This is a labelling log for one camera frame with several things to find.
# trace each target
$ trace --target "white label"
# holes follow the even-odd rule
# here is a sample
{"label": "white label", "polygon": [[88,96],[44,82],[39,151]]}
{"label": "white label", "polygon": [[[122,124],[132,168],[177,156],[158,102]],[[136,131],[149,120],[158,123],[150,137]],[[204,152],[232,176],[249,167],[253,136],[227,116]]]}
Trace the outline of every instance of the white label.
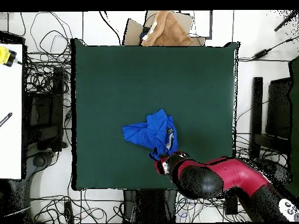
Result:
{"label": "white label", "polygon": [[149,34],[152,34],[154,32],[156,25],[157,25],[157,20],[155,20],[155,22],[152,24]]}
{"label": "white label", "polygon": [[298,209],[291,201],[283,198],[279,201],[279,211],[285,216],[290,222],[295,222],[294,215],[298,213]]}

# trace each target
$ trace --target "logo on robot arm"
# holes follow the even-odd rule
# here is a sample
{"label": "logo on robot arm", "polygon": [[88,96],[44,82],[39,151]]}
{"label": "logo on robot arm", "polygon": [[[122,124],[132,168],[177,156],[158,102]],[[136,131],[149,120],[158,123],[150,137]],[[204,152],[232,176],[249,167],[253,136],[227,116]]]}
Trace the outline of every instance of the logo on robot arm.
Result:
{"label": "logo on robot arm", "polygon": [[285,216],[290,222],[299,222],[299,210],[289,200],[283,198],[279,201],[279,211]]}

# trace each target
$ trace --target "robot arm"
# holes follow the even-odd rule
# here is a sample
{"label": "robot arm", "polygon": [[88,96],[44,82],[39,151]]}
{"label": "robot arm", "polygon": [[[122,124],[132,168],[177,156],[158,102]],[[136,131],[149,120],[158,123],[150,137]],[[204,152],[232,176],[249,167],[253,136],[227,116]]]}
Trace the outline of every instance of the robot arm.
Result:
{"label": "robot arm", "polygon": [[247,159],[222,157],[207,164],[175,152],[155,162],[158,173],[167,175],[185,197],[209,199],[236,189],[240,203],[250,215],[263,222],[294,222],[299,210]]}

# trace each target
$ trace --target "black pen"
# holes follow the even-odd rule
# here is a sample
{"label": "black pen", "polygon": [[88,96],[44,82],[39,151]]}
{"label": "black pen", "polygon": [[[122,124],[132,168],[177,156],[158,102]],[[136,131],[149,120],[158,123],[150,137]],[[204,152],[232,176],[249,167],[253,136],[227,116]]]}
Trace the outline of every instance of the black pen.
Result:
{"label": "black pen", "polygon": [[11,116],[12,116],[12,113],[7,114],[7,116],[3,120],[1,120],[0,127],[3,126],[4,123],[7,122]]}

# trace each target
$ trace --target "brown paper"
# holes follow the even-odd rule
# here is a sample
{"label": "brown paper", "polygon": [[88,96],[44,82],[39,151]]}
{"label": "brown paper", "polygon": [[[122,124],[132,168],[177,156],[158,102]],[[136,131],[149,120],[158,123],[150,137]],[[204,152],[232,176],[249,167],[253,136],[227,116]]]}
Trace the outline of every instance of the brown paper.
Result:
{"label": "brown paper", "polygon": [[188,46],[193,41],[169,10],[159,10],[153,25],[142,46]]}

